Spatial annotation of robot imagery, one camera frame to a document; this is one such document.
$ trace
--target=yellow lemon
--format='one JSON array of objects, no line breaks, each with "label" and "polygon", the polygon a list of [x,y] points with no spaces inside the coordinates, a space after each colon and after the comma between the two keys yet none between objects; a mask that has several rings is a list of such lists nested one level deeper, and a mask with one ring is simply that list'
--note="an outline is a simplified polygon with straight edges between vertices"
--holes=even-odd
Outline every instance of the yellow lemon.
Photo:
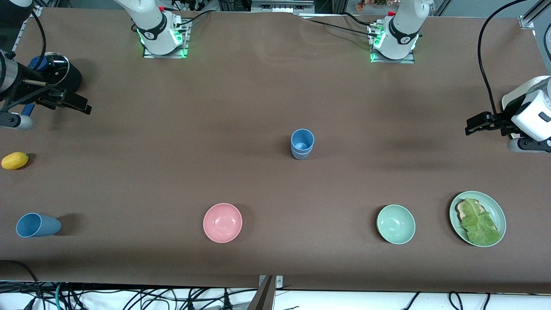
[{"label": "yellow lemon", "polygon": [[2,168],[16,170],[27,164],[29,156],[23,152],[15,152],[2,158]]}]

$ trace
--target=mint green bowl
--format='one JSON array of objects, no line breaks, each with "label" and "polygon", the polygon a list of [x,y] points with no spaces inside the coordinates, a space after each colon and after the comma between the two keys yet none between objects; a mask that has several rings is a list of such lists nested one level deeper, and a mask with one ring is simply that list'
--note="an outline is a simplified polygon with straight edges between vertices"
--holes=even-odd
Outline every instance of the mint green bowl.
[{"label": "mint green bowl", "polygon": [[377,230],[390,243],[404,244],[415,234],[415,219],[408,209],[388,205],[377,216]]},{"label": "mint green bowl", "polygon": [[[459,220],[459,214],[457,214],[457,204],[459,204],[461,201],[465,200],[466,198],[472,198],[476,199],[480,202],[480,205],[486,209],[488,213],[490,213],[490,218],[494,222],[495,227],[498,229],[499,234],[501,237],[499,240],[497,240],[495,243],[490,245],[477,245],[469,241],[467,238],[467,232],[461,225],[461,221]],[[481,248],[487,248],[491,247],[493,245],[498,244],[505,235],[505,230],[507,228],[507,222],[505,221],[505,214],[503,214],[503,210],[499,206],[499,204],[490,196],[486,195],[485,193],[481,193],[479,191],[464,191],[461,194],[457,195],[453,201],[451,202],[450,206],[450,222],[451,226],[455,230],[455,232],[461,237],[461,239],[465,240],[468,244],[474,245],[475,247],[481,247]]]}]

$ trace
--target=blue cup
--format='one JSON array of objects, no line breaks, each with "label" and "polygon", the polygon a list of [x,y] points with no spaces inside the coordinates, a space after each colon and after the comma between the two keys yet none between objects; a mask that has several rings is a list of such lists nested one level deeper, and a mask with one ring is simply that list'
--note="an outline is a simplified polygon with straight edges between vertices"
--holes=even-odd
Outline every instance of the blue cup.
[{"label": "blue cup", "polygon": [[61,222],[48,215],[27,213],[17,222],[15,231],[22,238],[45,237],[59,232]]},{"label": "blue cup", "polygon": [[305,159],[314,147],[314,135],[308,129],[298,129],[291,135],[291,153],[296,159]]}]

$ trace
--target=white floor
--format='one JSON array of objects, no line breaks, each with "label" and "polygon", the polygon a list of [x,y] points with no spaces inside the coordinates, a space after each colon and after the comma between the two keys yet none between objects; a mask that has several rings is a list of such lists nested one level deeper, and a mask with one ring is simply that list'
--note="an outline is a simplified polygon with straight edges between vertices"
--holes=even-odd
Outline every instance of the white floor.
[{"label": "white floor", "polygon": [[[185,298],[188,290],[175,290],[178,298]],[[208,290],[201,298],[220,297],[223,289],[213,288]],[[252,300],[255,292],[245,292],[230,296],[232,304],[247,303]],[[88,310],[121,310],[130,298],[135,295],[133,292],[118,292],[110,294],[87,293],[81,297],[81,301]],[[274,310],[289,310],[297,307],[297,310],[402,310],[407,306],[414,293],[392,293],[392,292],[327,292],[327,291],[277,291],[274,303]],[[172,298],[171,292],[164,295]],[[461,294],[464,310],[482,310],[486,295],[484,294]],[[29,295],[21,293],[0,294],[0,309],[16,310],[23,309],[32,299]],[[199,310],[207,302],[195,302],[195,309]],[[222,305],[221,302],[211,304],[207,309],[213,309],[215,305]],[[182,306],[180,302],[169,304],[165,302],[154,302],[148,308],[150,310],[173,310]],[[55,306],[47,304],[48,310],[56,310]],[[132,309],[138,310],[139,303]],[[34,310],[42,309],[42,303],[36,301]],[[446,293],[421,293],[415,300],[410,310],[420,309],[441,309],[454,310],[449,304]],[[551,296],[529,296],[529,295],[496,295],[493,294],[488,303],[487,310],[513,310],[513,309],[551,309]]]}]

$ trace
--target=metal mounting plate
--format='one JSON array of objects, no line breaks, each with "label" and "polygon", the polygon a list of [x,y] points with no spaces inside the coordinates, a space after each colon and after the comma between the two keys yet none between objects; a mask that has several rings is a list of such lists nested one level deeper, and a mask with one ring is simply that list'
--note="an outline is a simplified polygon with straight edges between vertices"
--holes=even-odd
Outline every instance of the metal mounting plate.
[{"label": "metal mounting plate", "polygon": [[[260,287],[262,285],[262,281],[264,280],[266,276],[260,276],[258,279],[258,286]],[[276,288],[282,288],[283,287],[283,276],[275,276],[275,287]]]},{"label": "metal mounting plate", "polygon": [[[190,18],[182,18],[182,23],[190,21]],[[168,53],[166,55],[156,55],[151,53],[148,49],[143,48],[143,57],[144,58],[168,58],[168,59],[179,59],[179,58],[186,58],[187,57],[187,51],[190,48],[190,38],[191,38],[191,25],[193,23],[187,23],[185,25],[182,25],[183,33],[177,34],[176,38],[180,38],[182,41],[182,44],[174,49],[171,53]]]},{"label": "metal mounting plate", "polygon": [[[368,33],[379,34],[379,32],[377,32],[379,30],[377,27],[367,26],[367,30],[368,30]],[[415,59],[413,58],[413,51],[410,51],[406,57],[402,59],[397,59],[397,60],[390,59],[383,56],[383,54],[381,54],[381,52],[374,47],[375,40],[377,39],[378,39],[377,37],[373,37],[373,36],[369,36],[368,38],[371,62],[410,63],[410,64],[415,63]]]}]

